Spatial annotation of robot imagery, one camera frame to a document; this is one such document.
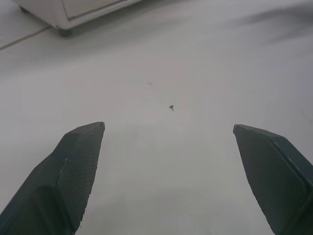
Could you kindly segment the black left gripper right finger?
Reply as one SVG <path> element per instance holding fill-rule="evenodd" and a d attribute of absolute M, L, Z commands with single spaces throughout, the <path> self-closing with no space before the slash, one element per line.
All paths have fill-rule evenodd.
<path fill-rule="evenodd" d="M 240 156 L 275 235 L 313 235 L 313 165 L 285 137 L 236 124 Z"/>

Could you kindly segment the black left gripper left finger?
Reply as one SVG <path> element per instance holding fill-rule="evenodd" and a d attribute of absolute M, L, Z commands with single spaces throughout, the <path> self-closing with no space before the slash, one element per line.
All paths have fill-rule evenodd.
<path fill-rule="evenodd" d="M 0 235 L 75 235 L 95 180 L 103 122 L 66 133 L 0 213 Z"/>

